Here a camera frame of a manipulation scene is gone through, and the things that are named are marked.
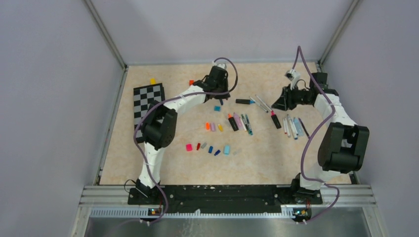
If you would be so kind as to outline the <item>red cap whiteboard marker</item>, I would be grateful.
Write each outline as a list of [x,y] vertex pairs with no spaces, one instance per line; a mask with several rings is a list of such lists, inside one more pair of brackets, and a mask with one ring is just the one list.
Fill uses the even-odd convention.
[[285,118],[283,118],[283,124],[284,124],[284,133],[286,135],[288,135],[287,122],[286,122],[286,119]]

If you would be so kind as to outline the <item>grey cap acrylic marker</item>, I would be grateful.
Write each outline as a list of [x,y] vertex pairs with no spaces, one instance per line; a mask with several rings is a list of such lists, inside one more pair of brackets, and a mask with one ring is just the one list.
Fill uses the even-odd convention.
[[285,122],[285,129],[287,131],[287,136],[289,138],[291,138],[292,137],[292,132],[291,132],[290,127],[289,127],[288,119],[284,118],[284,122]]

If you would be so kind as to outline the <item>black slim pen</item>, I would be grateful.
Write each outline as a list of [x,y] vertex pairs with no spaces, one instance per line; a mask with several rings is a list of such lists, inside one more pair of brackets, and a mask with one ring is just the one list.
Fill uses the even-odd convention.
[[307,136],[307,138],[310,138],[310,135],[309,135],[309,133],[308,133],[308,131],[307,131],[307,129],[306,129],[306,127],[305,127],[305,125],[304,125],[303,121],[301,120],[301,118],[298,118],[298,120],[299,120],[299,122],[300,122],[300,124],[301,124],[301,127],[302,127],[302,129],[303,129],[303,131],[304,131],[305,135]]

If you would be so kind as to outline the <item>black blue cap highlighter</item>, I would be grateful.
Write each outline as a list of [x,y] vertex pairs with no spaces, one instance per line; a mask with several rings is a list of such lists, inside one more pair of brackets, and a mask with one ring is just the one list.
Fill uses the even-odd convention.
[[251,99],[236,99],[235,101],[237,104],[244,104],[244,105],[250,105],[250,104],[254,104],[255,101],[251,100]]

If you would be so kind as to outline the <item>blue deli whiteboard marker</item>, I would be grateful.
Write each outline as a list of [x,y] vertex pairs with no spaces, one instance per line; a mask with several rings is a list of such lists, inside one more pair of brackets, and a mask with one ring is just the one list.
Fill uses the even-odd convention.
[[296,127],[295,127],[295,125],[294,125],[294,123],[291,119],[291,116],[287,115],[287,119],[288,119],[288,122],[290,124],[290,128],[291,128],[291,131],[292,131],[292,134],[293,134],[293,138],[295,140],[297,140],[298,139],[298,132],[297,132],[297,129],[296,129]]

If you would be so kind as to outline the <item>light blue pastel highlighter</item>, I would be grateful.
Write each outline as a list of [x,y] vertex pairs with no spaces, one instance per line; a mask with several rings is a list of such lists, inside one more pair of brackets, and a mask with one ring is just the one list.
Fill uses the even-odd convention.
[[293,118],[293,123],[294,123],[294,126],[296,128],[297,135],[299,137],[300,136],[305,136],[305,132],[304,132],[302,126],[301,126],[301,123],[300,123],[299,119],[298,118]]

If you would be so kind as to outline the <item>black orange cap highlighter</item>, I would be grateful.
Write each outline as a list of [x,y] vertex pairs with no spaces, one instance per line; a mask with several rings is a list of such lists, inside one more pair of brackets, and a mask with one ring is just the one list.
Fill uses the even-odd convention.
[[238,131],[239,130],[238,125],[237,125],[234,117],[231,114],[228,114],[228,121],[229,121],[233,131]]

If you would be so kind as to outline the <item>clear green gel pen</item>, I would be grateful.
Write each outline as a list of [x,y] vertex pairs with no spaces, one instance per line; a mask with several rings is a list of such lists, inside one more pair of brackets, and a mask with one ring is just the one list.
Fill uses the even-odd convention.
[[248,134],[249,135],[252,135],[252,131],[251,131],[251,129],[250,129],[249,125],[248,125],[248,122],[247,122],[247,120],[246,120],[246,118],[245,118],[245,116],[243,114],[241,114],[241,119],[243,121],[244,127],[245,127],[246,131],[248,132]]

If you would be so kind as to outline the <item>light blue highlighter cap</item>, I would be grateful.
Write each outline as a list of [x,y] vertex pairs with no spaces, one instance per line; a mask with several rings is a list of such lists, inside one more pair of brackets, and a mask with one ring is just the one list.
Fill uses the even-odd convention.
[[224,146],[223,153],[225,155],[229,155],[230,154],[230,146],[229,145]]

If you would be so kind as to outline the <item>clear teal gel pen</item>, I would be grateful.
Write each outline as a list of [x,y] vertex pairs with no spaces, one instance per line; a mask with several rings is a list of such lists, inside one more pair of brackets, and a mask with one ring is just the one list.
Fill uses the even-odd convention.
[[248,133],[249,133],[250,136],[252,136],[253,132],[252,132],[251,124],[250,124],[250,121],[249,121],[249,118],[248,118],[247,114],[245,114],[245,121],[246,121],[246,124],[248,126]]

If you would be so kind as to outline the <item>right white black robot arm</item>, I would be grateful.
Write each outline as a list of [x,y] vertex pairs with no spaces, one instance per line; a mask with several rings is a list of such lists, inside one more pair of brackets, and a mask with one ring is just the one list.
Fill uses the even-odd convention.
[[325,182],[362,167],[370,132],[346,113],[338,92],[328,87],[326,73],[313,73],[310,86],[304,89],[297,87],[300,74],[296,70],[287,71],[285,76],[291,83],[283,87],[272,107],[287,111],[297,105],[312,105],[328,127],[318,150],[318,163],[298,174],[299,184],[290,189],[291,200],[304,203]]

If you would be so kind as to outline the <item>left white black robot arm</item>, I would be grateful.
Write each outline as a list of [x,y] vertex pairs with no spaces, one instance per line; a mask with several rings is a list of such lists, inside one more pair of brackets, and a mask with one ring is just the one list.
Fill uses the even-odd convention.
[[225,64],[214,64],[208,75],[194,82],[176,97],[162,102],[153,101],[149,111],[141,119],[144,162],[135,186],[146,204],[153,204],[158,199],[157,185],[160,182],[161,163],[166,148],[174,140],[178,116],[209,99],[228,98],[230,95],[226,69]]

